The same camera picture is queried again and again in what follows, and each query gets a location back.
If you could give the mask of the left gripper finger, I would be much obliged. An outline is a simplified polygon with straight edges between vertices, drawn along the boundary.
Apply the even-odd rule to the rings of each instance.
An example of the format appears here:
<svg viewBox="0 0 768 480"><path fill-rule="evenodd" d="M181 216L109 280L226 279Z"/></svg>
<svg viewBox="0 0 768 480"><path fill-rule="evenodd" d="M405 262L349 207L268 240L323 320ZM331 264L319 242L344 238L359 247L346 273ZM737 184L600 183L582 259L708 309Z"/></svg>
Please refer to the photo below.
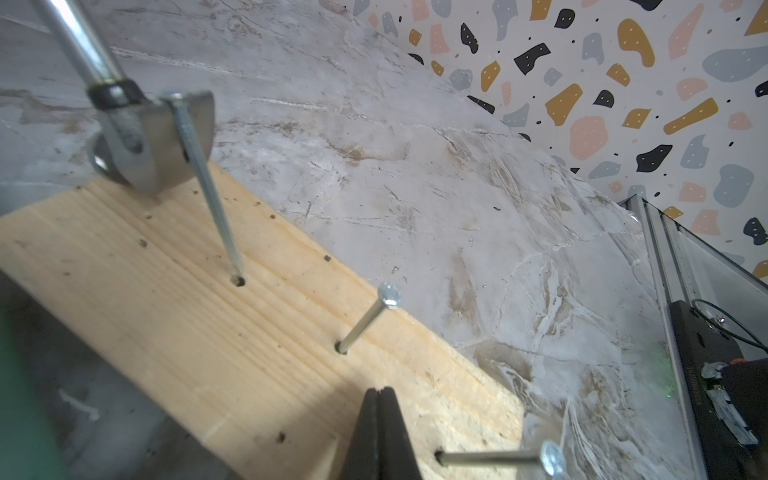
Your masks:
<svg viewBox="0 0 768 480"><path fill-rule="evenodd" d="M422 479L392 387L365 392L339 479Z"/></svg>

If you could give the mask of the wooden plank block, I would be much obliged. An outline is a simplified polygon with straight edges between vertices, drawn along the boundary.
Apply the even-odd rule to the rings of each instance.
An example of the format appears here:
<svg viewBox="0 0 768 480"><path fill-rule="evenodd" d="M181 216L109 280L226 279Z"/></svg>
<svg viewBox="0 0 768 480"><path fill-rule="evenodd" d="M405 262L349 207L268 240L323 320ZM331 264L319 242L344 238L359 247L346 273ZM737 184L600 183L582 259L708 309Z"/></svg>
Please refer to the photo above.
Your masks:
<svg viewBox="0 0 768 480"><path fill-rule="evenodd" d="M151 199L96 180L4 215L2 271L242 477L336 478L365 392L390 386L424 478L511 478L434 454L515 449L521 401L403 309L337 353L375 288L213 177L243 285L194 182Z"/></svg>

